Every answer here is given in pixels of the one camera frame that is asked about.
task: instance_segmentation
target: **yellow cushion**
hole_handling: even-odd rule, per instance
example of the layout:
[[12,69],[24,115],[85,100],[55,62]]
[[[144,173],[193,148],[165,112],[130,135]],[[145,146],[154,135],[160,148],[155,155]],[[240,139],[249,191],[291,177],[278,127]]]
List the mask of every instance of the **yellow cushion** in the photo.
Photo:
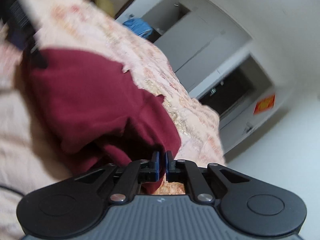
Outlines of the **yellow cushion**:
[[113,8],[111,0],[94,0],[94,3],[103,11],[105,11],[112,18],[115,17],[116,13]]

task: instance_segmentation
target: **black cable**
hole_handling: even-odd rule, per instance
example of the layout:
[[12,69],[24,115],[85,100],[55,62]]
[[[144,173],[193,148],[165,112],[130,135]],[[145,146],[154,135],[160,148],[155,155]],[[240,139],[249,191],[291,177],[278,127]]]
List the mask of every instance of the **black cable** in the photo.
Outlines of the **black cable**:
[[21,191],[18,191],[14,188],[11,188],[11,187],[8,187],[8,186],[5,186],[5,185],[0,185],[0,189],[5,189],[5,190],[8,190],[8,191],[11,191],[17,195],[20,195],[21,197],[24,197],[25,194],[23,194]]

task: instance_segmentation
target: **red and yellow poster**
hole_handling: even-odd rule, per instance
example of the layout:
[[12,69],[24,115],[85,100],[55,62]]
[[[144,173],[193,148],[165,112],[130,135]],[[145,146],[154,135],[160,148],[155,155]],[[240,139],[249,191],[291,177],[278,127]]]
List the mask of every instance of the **red and yellow poster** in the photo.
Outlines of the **red and yellow poster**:
[[261,112],[264,112],[266,110],[272,109],[275,105],[275,99],[276,95],[273,94],[272,96],[269,96],[267,98],[262,99],[256,104],[256,108],[254,110],[253,114],[259,114]]

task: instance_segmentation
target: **maroon garment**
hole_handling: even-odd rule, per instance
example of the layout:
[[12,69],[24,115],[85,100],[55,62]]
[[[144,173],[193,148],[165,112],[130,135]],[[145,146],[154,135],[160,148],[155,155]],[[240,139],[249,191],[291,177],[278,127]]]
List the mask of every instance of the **maroon garment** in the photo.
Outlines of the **maroon garment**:
[[[42,51],[48,68],[28,67],[28,81],[50,130],[61,141],[62,161],[74,174],[98,162],[126,166],[154,150],[180,148],[177,129],[155,97],[139,89],[123,65],[85,51]],[[84,150],[94,142],[97,149]],[[147,187],[154,192],[159,183]]]

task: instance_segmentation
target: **floral bedspread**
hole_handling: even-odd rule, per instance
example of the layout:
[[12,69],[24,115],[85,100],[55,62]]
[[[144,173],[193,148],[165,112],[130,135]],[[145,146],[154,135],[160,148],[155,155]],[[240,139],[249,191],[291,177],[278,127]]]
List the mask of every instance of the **floral bedspread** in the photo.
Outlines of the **floral bedspread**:
[[[164,107],[181,137],[176,159],[191,160],[201,167],[211,162],[224,164],[218,115],[188,96],[167,58],[156,46],[136,36],[87,0],[23,0],[23,5],[39,29],[37,38],[41,48],[64,47],[102,54],[123,63],[124,72],[130,69],[138,87],[165,96]],[[43,139],[43,133],[40,127],[37,132],[31,131],[30,118],[34,113],[28,112],[24,97],[15,87],[15,68],[21,52],[1,40],[4,32],[0,24],[0,113],[3,113],[0,118],[0,184],[29,192],[63,179],[69,173],[51,156],[54,150],[46,148],[45,143],[38,143],[43,149],[38,152],[45,153],[43,164],[39,161],[41,154],[33,153],[36,140]],[[56,170],[61,175],[51,175],[54,167],[59,167]],[[183,193],[181,185],[163,184],[158,194]],[[4,228],[14,231],[19,227],[14,209],[14,205],[11,209],[6,205],[7,213],[1,218],[0,231],[4,232]],[[6,222],[10,212],[14,222]]]

